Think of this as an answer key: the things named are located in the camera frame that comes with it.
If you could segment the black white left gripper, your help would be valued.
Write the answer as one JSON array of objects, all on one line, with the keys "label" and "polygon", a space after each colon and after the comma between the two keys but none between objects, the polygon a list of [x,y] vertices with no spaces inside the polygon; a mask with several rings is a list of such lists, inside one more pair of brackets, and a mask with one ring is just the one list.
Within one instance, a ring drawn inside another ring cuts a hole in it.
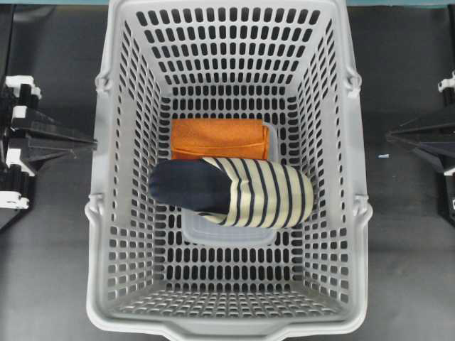
[{"label": "black white left gripper", "polygon": [[[43,164],[97,149],[97,141],[36,110],[41,89],[30,75],[1,83],[1,208],[27,210]],[[51,139],[29,138],[40,136]]]}]

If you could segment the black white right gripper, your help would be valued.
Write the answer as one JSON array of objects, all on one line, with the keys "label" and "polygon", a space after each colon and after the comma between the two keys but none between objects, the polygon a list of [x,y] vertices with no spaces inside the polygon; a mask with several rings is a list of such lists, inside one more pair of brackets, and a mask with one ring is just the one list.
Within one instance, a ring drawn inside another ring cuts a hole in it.
[{"label": "black white right gripper", "polygon": [[438,83],[438,90],[443,95],[445,113],[433,113],[411,119],[386,133],[388,141],[416,136],[447,137],[448,142],[420,142],[413,152],[432,164],[435,171],[443,173],[447,196],[448,216],[454,219],[454,71],[451,77]]}]

